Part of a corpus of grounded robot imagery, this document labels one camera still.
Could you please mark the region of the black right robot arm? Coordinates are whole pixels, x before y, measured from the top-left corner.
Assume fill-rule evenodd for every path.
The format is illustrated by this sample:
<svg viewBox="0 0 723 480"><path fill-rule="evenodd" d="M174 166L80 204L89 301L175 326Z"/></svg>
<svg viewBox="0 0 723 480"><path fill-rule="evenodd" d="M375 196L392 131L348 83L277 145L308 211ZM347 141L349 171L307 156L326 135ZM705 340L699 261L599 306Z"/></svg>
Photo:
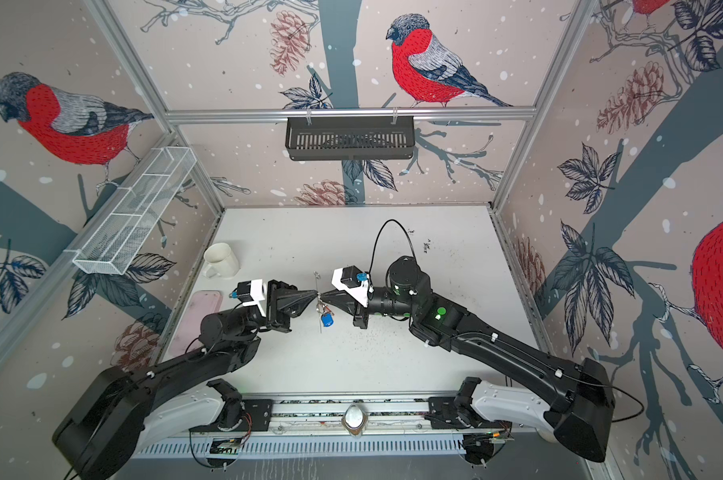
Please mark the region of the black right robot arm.
<svg viewBox="0 0 723 480"><path fill-rule="evenodd" d="M467 378L453 400L459 424L523 424L553 436L585 460L607 458L615 395L601 363L575 363L497 330L435 293L431 278L411 256L395 260L381 286L356 266L335 270L332 285L322 293L323 302L351 315L357 328L367 328L372 315L401 318L425 345L477 360L517 384L493 386Z"/></svg>

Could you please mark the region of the black slotted wall basket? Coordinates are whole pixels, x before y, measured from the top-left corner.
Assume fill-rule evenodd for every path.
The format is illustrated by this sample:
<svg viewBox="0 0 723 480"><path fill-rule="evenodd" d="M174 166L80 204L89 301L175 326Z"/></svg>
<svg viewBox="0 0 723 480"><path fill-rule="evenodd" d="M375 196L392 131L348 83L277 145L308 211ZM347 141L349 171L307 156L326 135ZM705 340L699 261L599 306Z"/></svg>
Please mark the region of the black slotted wall basket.
<svg viewBox="0 0 723 480"><path fill-rule="evenodd" d="M411 159L415 120L405 116L291 118L285 148L293 161Z"/></svg>

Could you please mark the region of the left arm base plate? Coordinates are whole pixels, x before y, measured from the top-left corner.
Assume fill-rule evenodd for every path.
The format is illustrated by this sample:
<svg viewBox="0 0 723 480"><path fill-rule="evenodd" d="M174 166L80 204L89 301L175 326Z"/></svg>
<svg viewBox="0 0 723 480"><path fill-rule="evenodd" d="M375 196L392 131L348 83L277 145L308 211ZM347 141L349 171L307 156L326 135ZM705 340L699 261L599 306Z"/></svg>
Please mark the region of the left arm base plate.
<svg viewBox="0 0 723 480"><path fill-rule="evenodd" d="M193 427L194 433L266 432L269 430L274 402L271 399L244 399L224 404L221 413L211 422Z"/></svg>

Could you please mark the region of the white ceramic mug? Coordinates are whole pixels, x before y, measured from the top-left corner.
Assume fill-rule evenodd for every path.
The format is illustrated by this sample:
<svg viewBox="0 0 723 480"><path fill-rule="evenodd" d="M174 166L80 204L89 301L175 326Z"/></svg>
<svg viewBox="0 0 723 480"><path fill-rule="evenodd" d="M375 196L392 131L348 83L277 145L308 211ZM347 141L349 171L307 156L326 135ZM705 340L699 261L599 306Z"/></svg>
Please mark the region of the white ceramic mug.
<svg viewBox="0 0 723 480"><path fill-rule="evenodd" d="M205 265L202 275L205 278L219 276L224 279L234 278L240 271L238 258L227 243L215 243L204 253Z"/></svg>

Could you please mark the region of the small white dome object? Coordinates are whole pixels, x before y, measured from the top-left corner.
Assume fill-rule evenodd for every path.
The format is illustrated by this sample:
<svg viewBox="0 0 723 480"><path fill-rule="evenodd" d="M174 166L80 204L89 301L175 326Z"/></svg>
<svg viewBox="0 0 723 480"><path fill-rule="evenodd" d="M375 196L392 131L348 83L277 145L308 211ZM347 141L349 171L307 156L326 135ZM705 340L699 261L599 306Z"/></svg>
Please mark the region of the small white dome object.
<svg viewBox="0 0 723 480"><path fill-rule="evenodd" d="M369 415L360 404L353 403L345 411L342 418L342 425L351 436L359 437L363 434L365 426L369 421Z"/></svg>

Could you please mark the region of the blue capped key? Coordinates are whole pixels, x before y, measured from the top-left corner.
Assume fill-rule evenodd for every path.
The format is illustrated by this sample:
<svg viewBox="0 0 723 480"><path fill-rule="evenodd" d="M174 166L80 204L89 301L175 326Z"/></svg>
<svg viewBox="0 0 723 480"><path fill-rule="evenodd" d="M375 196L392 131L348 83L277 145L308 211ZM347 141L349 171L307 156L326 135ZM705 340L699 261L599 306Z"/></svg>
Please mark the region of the blue capped key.
<svg viewBox="0 0 723 480"><path fill-rule="evenodd" d="M325 328L329 328L329 327L333 326L335 323L333 312L331 312L331 310L327 310L327 309L324 310L323 313L321 314L321 322Z"/></svg>

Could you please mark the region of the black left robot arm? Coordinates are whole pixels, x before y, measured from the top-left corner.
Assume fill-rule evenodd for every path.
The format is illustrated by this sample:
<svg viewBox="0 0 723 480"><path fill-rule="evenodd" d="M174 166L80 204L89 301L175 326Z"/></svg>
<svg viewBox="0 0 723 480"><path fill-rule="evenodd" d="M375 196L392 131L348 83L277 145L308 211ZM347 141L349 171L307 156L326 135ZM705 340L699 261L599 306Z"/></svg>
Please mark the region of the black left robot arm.
<svg viewBox="0 0 723 480"><path fill-rule="evenodd" d="M255 358L262 334L289 332L319 294L271 280L242 282L237 296L236 307L203 318L182 355L95 378L52 437L70 464L67 478L109 479L136 452L198 427L252 433L243 396L224 377Z"/></svg>

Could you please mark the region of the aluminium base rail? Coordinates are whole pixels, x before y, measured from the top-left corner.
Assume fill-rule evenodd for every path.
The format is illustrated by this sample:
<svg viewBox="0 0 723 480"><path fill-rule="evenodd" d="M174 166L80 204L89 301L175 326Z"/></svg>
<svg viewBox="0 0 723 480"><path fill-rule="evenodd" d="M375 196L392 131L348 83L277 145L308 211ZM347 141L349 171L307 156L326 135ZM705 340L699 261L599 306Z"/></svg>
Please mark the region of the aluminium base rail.
<svg viewBox="0 0 723 480"><path fill-rule="evenodd" d="M353 403L360 404L369 421L364 433L421 433L437 430L457 431L455 429L433 429L423 416L429 410L427 399L407 396L367 398L349 400L348 398L282 398L274 399L274 407L269 430L266 432L212 433L218 435L245 436L253 433L272 435L335 435L349 434L342 425L345 411ZM139 430L138 448L156 444L167 438L190 433L193 427L211 423L223 410L224 402L211 395L192 393L183 395L179 400L168 404L149 415ZM473 407L475 412L489 421L507 421L511 427L531 428L543 439L553 442L553 429L543 421L545 404L539 398L513 390L511 395L493 392L489 402ZM469 431L501 429L465 429Z"/></svg>

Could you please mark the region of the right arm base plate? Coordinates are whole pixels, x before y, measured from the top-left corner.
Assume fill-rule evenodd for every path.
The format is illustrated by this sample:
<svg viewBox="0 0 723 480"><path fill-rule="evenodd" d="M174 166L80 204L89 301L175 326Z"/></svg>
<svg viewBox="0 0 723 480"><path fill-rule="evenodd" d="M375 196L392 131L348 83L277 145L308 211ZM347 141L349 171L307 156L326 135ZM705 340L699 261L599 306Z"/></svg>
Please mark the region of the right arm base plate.
<svg viewBox="0 0 723 480"><path fill-rule="evenodd" d="M429 410L423 418L431 423L433 429L501 429L511 428L507 421L489 421L471 407L469 400L463 397L430 397L427 400Z"/></svg>

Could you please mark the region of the pink rectangular tray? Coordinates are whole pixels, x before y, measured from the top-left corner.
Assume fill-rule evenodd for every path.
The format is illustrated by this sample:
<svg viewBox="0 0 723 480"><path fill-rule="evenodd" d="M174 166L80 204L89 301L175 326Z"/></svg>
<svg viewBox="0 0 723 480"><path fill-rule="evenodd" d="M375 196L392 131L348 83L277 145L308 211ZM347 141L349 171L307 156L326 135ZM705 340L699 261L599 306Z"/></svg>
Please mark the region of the pink rectangular tray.
<svg viewBox="0 0 723 480"><path fill-rule="evenodd" d="M187 346L200 335L204 317L218 312L222 303L223 295L217 290L195 292L181 316L180 323L167 349L165 360L182 355Z"/></svg>

